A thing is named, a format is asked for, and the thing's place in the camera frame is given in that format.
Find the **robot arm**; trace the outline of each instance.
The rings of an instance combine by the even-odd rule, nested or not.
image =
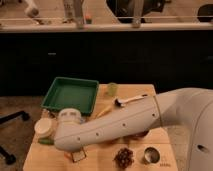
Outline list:
[[[187,171],[213,169],[213,91],[185,88],[147,97],[91,122],[59,122],[56,148],[76,151],[85,145],[169,125],[186,125],[191,132]]]

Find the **green plastic tray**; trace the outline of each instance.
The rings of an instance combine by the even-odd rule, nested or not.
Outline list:
[[[56,77],[42,107],[53,111],[75,108],[83,115],[89,115],[95,105],[98,86],[99,82],[95,80]]]

